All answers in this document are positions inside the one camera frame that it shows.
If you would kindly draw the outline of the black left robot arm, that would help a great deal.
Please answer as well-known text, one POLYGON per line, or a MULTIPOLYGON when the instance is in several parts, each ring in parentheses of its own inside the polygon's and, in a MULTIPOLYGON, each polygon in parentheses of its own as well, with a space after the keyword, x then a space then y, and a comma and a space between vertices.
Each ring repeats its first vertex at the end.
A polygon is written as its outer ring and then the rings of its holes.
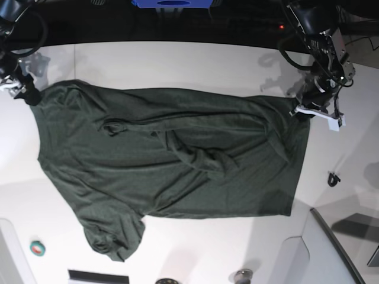
POLYGON ((281 1, 283 13, 292 32, 278 42, 278 50, 297 70, 307 72, 303 85, 295 92, 297 106, 292 117, 320 117, 329 129, 339 131, 346 124, 339 109, 339 93, 354 84, 355 68, 346 51, 338 26, 337 10, 329 1, 281 1), (313 58, 310 66, 296 63, 284 45, 298 37, 313 58))

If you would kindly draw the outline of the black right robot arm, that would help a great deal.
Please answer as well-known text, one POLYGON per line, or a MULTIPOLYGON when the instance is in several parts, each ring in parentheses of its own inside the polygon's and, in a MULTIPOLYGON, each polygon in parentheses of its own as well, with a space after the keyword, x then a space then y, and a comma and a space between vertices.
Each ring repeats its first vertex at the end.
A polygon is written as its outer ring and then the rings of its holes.
POLYGON ((29 73, 23 74, 20 60, 38 51, 47 39, 47 23, 34 10, 39 3, 40 1, 1 1, 1 91, 7 91, 14 99, 23 99, 29 105, 38 104, 40 93, 35 87, 33 77, 29 73), (5 42, 26 14, 39 20, 41 36, 29 51, 14 53, 6 47, 5 42))

